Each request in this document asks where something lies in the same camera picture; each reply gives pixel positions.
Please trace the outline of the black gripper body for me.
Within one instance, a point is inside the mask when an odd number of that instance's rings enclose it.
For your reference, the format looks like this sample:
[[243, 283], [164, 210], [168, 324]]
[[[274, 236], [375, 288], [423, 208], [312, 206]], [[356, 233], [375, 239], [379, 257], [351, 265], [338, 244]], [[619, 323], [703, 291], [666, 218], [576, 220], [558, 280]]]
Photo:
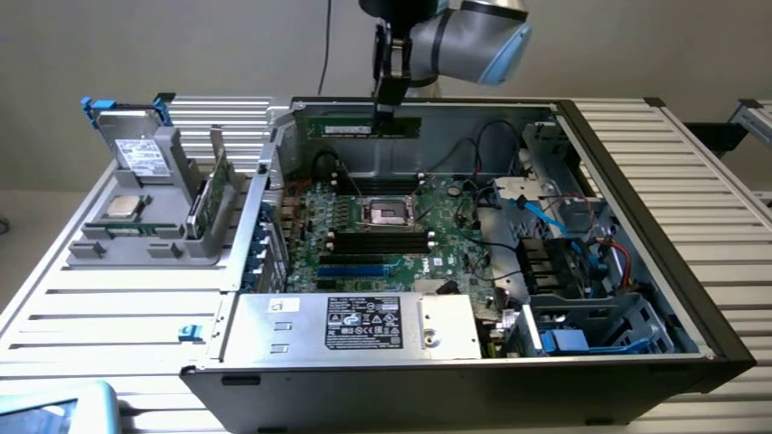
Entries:
[[374, 99], [378, 108], [402, 104], [411, 85], [411, 35], [387, 21], [375, 27]]

